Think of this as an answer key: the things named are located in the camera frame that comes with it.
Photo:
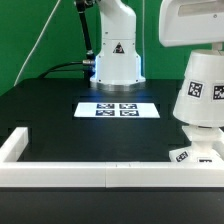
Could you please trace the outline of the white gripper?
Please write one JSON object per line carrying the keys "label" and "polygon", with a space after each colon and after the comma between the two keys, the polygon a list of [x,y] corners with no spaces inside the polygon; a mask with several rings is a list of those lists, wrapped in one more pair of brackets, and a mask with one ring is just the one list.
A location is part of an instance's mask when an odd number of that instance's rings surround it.
{"label": "white gripper", "polygon": [[159,41],[165,47],[213,43],[222,51],[224,0],[162,0]]}

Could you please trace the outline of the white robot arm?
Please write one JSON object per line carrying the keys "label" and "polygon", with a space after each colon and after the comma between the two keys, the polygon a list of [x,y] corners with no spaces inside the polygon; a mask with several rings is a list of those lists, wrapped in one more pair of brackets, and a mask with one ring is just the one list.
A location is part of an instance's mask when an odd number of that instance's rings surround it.
{"label": "white robot arm", "polygon": [[[121,0],[96,0],[101,17],[101,50],[95,59],[93,88],[129,91],[142,87],[141,57],[136,52],[136,14]],[[224,0],[162,0],[159,41],[165,47],[224,44]]]}

